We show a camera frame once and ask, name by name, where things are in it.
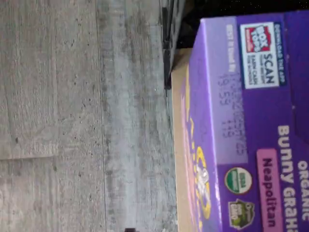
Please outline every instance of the floor plank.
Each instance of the floor plank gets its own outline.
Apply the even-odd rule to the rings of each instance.
[[[105,232],[96,5],[54,0],[62,232]]]
[[[158,1],[98,0],[108,232],[176,231]]]
[[[6,17],[1,18],[0,27],[5,29],[7,48],[0,43],[1,50],[11,55],[1,56],[1,62],[7,64],[15,60],[13,52],[19,46],[7,40],[18,34],[18,39],[24,41],[22,48],[33,56],[30,58],[34,59],[38,53],[42,55],[39,63],[45,61],[44,65],[50,65],[50,72],[43,72],[46,70],[43,64],[37,68],[38,64],[27,60],[25,54],[14,66],[24,67],[20,75],[15,74],[12,67],[6,70],[5,76],[1,72],[0,87],[8,89],[9,110],[1,103],[0,123],[6,123],[7,115],[14,127],[9,139],[8,133],[1,130],[0,141],[15,143],[18,137],[21,145],[27,144],[24,138],[44,144],[42,139],[52,138],[57,142],[57,150],[48,151],[45,147],[41,155],[31,151],[23,156],[54,155],[52,158],[0,162],[0,213],[4,215],[0,217],[1,231],[4,228],[5,232],[105,232],[95,1],[26,0],[20,5],[17,1],[8,5],[1,1],[2,12]],[[44,127],[49,129],[32,133]],[[57,130],[48,137],[46,134],[51,128]],[[15,147],[13,144],[11,154],[17,158],[20,153]]]
[[[0,69],[10,140],[0,159],[57,154],[56,73],[48,0],[1,1]]]
[[[53,158],[0,162],[2,232],[59,232],[59,187]]]

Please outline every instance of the pink label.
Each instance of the pink label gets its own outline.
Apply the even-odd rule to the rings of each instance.
[[[277,151],[259,149],[257,168],[261,195],[261,208],[264,232],[282,232],[283,219],[279,184]]]

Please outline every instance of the box tops logo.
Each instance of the box tops logo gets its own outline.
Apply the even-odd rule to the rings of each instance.
[[[270,51],[271,35],[268,26],[249,27],[245,31],[248,53]]]

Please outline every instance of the white label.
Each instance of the white label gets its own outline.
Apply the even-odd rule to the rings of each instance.
[[[274,23],[243,24],[240,37],[245,88],[278,87]]]

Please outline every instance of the cereal box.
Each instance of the cereal box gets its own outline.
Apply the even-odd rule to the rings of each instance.
[[[308,25],[201,20],[181,94],[193,231],[309,231]]]

